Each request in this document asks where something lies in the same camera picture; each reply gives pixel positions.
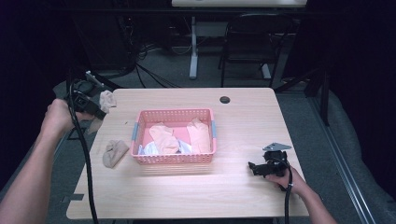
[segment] chair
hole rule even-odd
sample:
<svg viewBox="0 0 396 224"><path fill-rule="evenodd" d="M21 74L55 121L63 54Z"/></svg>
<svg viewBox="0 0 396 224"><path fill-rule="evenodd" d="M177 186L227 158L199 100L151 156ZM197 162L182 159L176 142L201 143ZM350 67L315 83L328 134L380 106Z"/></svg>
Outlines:
<svg viewBox="0 0 396 224"><path fill-rule="evenodd" d="M273 64L272 87L284 38L292 28L292 18L279 14L245 13L227 24L219 60L221 87L224 87L226 63L257 63L259 71Z"/></svg>

